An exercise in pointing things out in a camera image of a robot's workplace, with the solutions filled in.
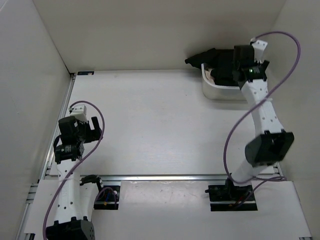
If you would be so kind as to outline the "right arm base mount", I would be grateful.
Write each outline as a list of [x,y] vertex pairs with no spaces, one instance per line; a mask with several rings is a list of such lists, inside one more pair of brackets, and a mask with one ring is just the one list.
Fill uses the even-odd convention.
[[252,185],[235,186],[227,179],[224,185],[209,185],[204,191],[209,196],[211,212],[257,211]]

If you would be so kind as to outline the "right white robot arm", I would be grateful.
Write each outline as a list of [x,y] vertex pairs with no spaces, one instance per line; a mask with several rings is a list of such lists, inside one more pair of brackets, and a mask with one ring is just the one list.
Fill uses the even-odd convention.
[[230,200],[238,199],[244,186],[267,167],[284,159],[295,137],[285,131],[280,123],[271,99],[268,96],[266,69],[268,61],[255,59],[252,45],[236,45],[233,52],[233,79],[248,105],[254,123],[255,137],[246,144],[245,159],[240,167],[231,173],[233,182],[225,186],[224,193]]

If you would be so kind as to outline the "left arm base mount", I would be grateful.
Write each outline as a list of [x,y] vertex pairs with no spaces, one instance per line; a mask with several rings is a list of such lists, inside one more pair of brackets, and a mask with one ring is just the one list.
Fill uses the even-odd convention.
[[101,192],[94,203],[95,210],[118,210],[121,193],[121,181],[112,176],[101,176],[103,192]]

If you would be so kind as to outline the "black trousers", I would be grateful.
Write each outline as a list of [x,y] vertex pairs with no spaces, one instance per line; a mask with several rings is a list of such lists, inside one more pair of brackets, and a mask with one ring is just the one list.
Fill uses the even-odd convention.
[[232,74],[233,56],[233,49],[211,48],[185,59],[184,62],[197,69],[201,69],[202,64],[206,65],[205,68],[213,69],[211,75],[216,85],[238,86]]

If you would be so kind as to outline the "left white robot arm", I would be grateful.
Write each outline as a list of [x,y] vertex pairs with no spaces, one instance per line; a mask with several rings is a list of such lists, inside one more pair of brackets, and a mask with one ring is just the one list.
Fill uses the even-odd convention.
[[95,200],[105,194],[105,188],[97,175],[81,177],[84,144],[99,142],[102,130],[97,117],[74,115],[58,121],[60,135],[53,144],[58,170],[58,189],[49,207],[56,207],[53,224],[48,226],[47,211],[42,224],[45,240],[93,240],[95,230],[91,221]]

